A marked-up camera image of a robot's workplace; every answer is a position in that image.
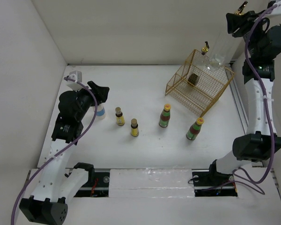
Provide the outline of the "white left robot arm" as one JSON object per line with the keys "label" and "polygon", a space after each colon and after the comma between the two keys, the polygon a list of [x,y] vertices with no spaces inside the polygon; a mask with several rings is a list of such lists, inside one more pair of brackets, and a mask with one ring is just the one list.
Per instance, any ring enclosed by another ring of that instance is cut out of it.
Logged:
{"label": "white left robot arm", "polygon": [[41,177],[30,197],[22,198],[19,204],[21,212],[33,223],[63,224],[68,203],[83,185],[90,186],[95,181],[92,164],[77,163],[68,177],[65,177],[65,170],[78,141],[90,129],[83,127],[82,119],[90,107],[98,111],[99,105],[106,102],[110,88],[93,81],[87,85],[71,78],[66,81],[71,89],[59,97],[59,113],[49,154],[36,172]]}

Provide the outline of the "tall glass cruet gold spout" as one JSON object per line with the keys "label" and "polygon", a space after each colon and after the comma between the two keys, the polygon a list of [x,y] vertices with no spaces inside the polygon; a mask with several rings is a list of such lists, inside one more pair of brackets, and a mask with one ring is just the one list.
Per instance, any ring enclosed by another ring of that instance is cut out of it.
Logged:
{"label": "tall glass cruet gold spout", "polygon": [[[243,10],[247,4],[248,1],[245,0],[233,14],[243,15]],[[233,37],[234,33],[228,34],[226,18],[225,22],[226,25],[220,30],[206,64],[206,67],[209,71],[215,71],[228,63],[232,58],[233,52],[236,50],[238,39]]]}

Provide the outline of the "short glass cruet gold spout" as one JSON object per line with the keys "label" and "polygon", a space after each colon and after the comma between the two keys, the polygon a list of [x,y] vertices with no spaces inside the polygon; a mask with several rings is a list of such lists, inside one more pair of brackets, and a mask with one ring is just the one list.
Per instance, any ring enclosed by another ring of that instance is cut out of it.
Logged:
{"label": "short glass cruet gold spout", "polygon": [[201,51],[194,50],[193,58],[192,58],[192,66],[193,72],[188,78],[188,82],[194,86],[196,86],[199,82],[200,73],[203,67],[206,65],[208,58],[207,52],[209,50],[209,44],[205,41],[205,45],[201,48]]}

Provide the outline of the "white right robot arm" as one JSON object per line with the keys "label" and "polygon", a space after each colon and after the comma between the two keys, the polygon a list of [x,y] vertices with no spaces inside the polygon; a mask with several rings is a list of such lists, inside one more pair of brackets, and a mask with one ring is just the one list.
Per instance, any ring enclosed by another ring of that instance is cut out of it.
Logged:
{"label": "white right robot arm", "polygon": [[214,187],[229,184],[229,176],[244,165],[267,160],[268,166],[260,180],[245,179],[254,185],[262,183],[271,170],[274,154],[281,148],[281,137],[276,134],[272,116],[274,59],[281,53],[281,25],[263,29],[264,24],[270,23],[269,17],[276,15],[281,15],[281,1],[259,13],[226,15],[228,33],[245,40],[242,74],[248,96],[249,123],[246,134],[233,141],[232,151],[209,166],[206,180]]}

